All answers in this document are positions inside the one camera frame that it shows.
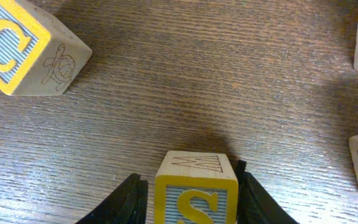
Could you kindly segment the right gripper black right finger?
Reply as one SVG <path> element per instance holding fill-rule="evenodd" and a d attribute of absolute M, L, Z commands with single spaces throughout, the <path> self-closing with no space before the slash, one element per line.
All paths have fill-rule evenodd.
<path fill-rule="evenodd" d="M 238 160 L 235 174 L 239 183 L 238 224 L 298 224 L 257 179 L 246 171 L 246 161 Z"/>

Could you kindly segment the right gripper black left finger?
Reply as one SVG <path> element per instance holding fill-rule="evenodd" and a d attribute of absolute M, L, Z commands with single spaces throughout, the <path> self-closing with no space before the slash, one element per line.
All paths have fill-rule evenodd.
<path fill-rule="evenodd" d="M 133 173 L 76 224 L 145 224 L 149 185 Z"/>

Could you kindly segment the yellow block letter S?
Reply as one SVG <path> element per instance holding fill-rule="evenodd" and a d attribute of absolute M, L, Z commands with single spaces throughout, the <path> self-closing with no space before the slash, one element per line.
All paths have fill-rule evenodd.
<path fill-rule="evenodd" d="M 155 176 L 154 222 L 234 224 L 238 193 L 226 154 L 169 151 Z"/>

